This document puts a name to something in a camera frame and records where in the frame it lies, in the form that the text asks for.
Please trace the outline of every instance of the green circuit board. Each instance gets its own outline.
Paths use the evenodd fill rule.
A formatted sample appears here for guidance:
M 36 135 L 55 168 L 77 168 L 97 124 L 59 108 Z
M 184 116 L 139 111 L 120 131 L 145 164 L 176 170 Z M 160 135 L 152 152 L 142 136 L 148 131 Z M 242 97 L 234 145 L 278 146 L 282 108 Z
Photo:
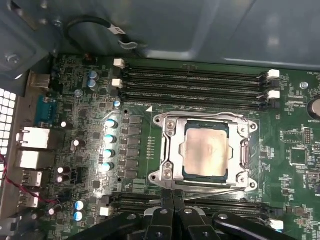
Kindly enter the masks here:
M 131 66 L 181 69 L 191 66 L 199 70 L 259 75 L 269 68 L 228 66 L 164 60 L 126 59 Z M 85 168 L 80 184 L 57 185 L 52 178 L 52 193 L 70 188 L 72 201 L 64 203 L 64 210 L 54 217 L 44 218 L 43 226 L 49 239 L 66 239 L 99 222 L 99 201 L 113 192 L 160 195 L 161 188 L 148 181 L 149 173 L 159 169 L 162 130 L 152 123 L 155 115 L 170 111 L 198 113 L 231 112 L 243 114 L 258 124 L 251 136 L 251 177 L 258 188 L 250 193 L 239 193 L 225 198 L 246 198 L 283 208 L 284 233 L 302 240 L 319 239 L 320 192 L 317 182 L 320 172 L 320 121 L 307 113 L 308 102 L 320 94 L 320 73 L 280 69 L 280 108 L 267 111 L 242 111 L 210 107 L 186 107 L 173 104 L 125 102 L 114 107 L 116 98 L 110 95 L 112 58 L 100 57 L 97 64 L 83 64 L 82 58 L 61 55 L 56 60 L 53 80 L 63 84 L 62 95 L 57 97 L 53 128 L 61 121 L 72 122 L 74 128 L 66 131 L 64 148 L 56 157 L 56 166 Z M 89 71 L 98 73 L 98 89 L 87 87 Z M 307 89 L 300 87 L 308 83 Z M 81 97 L 75 91 L 82 90 Z M 105 127 L 106 119 L 114 119 L 118 128 Z M 118 141 L 104 144 L 106 134 Z M 86 146 L 71 150 L 75 139 L 86 141 Z M 134 141 L 128 145 L 126 140 Z M 112 148 L 116 155 L 114 169 L 101 173 L 102 150 Z M 128 170 L 125 162 L 131 160 Z M 86 199 L 88 206 L 82 221 L 73 220 L 74 203 Z

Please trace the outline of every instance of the cpu socket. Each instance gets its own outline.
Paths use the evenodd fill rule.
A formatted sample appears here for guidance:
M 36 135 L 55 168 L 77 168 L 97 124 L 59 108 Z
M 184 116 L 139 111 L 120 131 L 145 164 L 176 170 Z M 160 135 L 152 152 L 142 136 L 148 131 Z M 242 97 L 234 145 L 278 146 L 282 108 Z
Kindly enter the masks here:
M 229 112 L 171 111 L 153 123 L 162 128 L 160 167 L 148 176 L 153 184 L 198 193 L 258 187 L 249 169 L 255 122 Z

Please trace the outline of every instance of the red wire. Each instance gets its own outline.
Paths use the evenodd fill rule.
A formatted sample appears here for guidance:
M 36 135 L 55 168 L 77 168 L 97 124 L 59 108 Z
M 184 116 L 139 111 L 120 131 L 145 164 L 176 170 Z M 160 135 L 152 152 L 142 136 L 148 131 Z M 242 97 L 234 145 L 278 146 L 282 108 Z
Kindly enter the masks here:
M 7 176 L 7 170 L 8 170 L 8 165 L 6 162 L 6 158 L 5 156 L 3 156 L 2 154 L 0 154 L 0 159 L 3 161 L 3 165 L 4 165 L 4 169 L 3 169 L 3 179 L 5 179 L 5 181 L 9 184 L 12 184 L 13 186 L 15 186 L 16 188 L 20 189 L 20 191 L 30 194 L 31 196 L 33 196 L 34 198 L 39 199 L 39 201 L 41 202 L 45 202 L 45 203 L 57 203 L 57 200 L 50 200 L 50 199 L 44 199 L 40 196 L 38 196 L 37 194 L 33 193 L 32 191 L 28 190 L 27 188 L 15 183 L 14 181 L 12 181 L 10 178 L 8 178 Z

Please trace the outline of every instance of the metal panel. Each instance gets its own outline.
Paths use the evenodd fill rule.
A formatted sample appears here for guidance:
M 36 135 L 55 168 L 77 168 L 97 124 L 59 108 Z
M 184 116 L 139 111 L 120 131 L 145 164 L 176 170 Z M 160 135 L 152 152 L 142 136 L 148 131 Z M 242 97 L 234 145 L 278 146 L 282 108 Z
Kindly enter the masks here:
M 59 50 L 62 36 L 48 15 L 36 1 L 1 1 L 0 88 L 23 95 L 26 80 L 15 78 Z
M 319 70 L 317 0 L 53 0 L 64 21 L 106 18 L 147 44 L 148 58 Z M 125 53 L 101 26 L 84 23 L 71 35 L 102 55 Z M 74 53 L 67 43 L 64 53 Z

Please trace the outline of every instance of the electrolytic capacitor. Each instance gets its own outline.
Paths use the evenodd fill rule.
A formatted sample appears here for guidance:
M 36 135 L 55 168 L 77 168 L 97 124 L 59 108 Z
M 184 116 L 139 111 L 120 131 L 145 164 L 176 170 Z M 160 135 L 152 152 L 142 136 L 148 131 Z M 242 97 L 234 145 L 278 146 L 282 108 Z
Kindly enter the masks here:
M 105 149 L 102 155 L 103 155 L 103 158 L 109 159 L 109 158 L 113 158 L 116 155 L 116 152 L 112 149 Z
M 57 204 L 49 209 L 48 214 L 50 216 L 56 215 L 57 213 L 61 212 L 62 209 L 63 209 L 62 206 L 60 204 Z
M 77 89 L 74 91 L 74 96 L 76 98 L 81 98 L 84 95 L 84 91 L 82 91 L 81 89 Z
M 73 214 L 73 220 L 77 221 L 77 222 L 80 222 L 82 221 L 82 219 L 84 218 L 84 216 L 86 215 L 86 212 L 85 211 L 76 211 L 74 214 Z
M 67 181 L 70 181 L 70 176 L 69 175 L 59 175 L 57 178 L 56 178 L 56 182 L 61 184 L 61 183 L 64 183 L 64 182 L 67 182 Z
M 59 174 L 68 174 L 71 172 L 71 167 L 69 167 L 69 166 L 58 167 L 57 172 Z
M 66 130 L 72 130 L 74 128 L 74 125 L 72 123 L 66 122 L 66 121 L 61 122 L 60 125 L 63 129 L 66 129 Z
M 84 199 L 80 199 L 79 201 L 76 201 L 74 204 L 74 208 L 77 211 L 83 210 L 87 206 L 87 201 Z
M 95 91 L 98 89 L 98 84 L 95 80 L 93 79 L 90 79 L 87 83 L 87 86 L 92 90 L 92 91 Z
M 117 141 L 117 138 L 113 135 L 107 134 L 104 136 L 104 141 L 107 144 L 114 144 Z
M 106 162 L 101 165 L 101 172 L 109 172 L 115 168 L 115 164 L 113 162 Z
M 121 102 L 120 102 L 119 100 L 116 100 L 116 101 L 113 102 L 113 106 L 114 106 L 116 109 L 118 109 L 118 108 L 120 108 L 120 106 L 121 106 Z
M 90 71 L 89 72 L 89 79 L 98 81 L 99 80 L 99 75 L 96 71 Z
M 115 120 L 113 119 L 108 119 L 106 122 L 105 122 L 105 125 L 108 127 L 108 128 L 112 128 L 112 129 L 116 129 L 118 127 L 118 124 Z
M 73 145 L 75 146 L 75 147 L 85 147 L 86 146 L 86 141 L 84 141 L 84 140 L 74 140 L 73 141 Z

